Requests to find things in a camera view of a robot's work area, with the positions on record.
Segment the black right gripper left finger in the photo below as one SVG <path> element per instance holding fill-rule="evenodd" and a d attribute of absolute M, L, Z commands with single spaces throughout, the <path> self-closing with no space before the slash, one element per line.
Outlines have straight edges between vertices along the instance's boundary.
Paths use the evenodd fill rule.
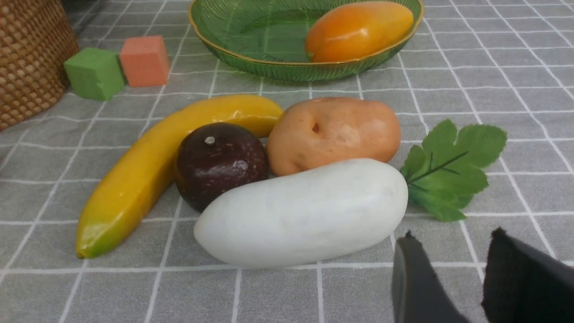
<path fill-rule="evenodd" d="M 391 297 L 396 323 L 468 322 L 447 295 L 422 243 L 411 231 L 396 239 Z"/>

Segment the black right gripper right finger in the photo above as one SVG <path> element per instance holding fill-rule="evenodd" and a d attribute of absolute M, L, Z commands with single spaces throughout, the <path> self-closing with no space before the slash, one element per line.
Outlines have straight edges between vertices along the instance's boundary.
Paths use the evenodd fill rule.
<path fill-rule="evenodd" d="M 499 227 L 491 234 L 481 305 L 490 323 L 571 323 L 574 270 Z"/>

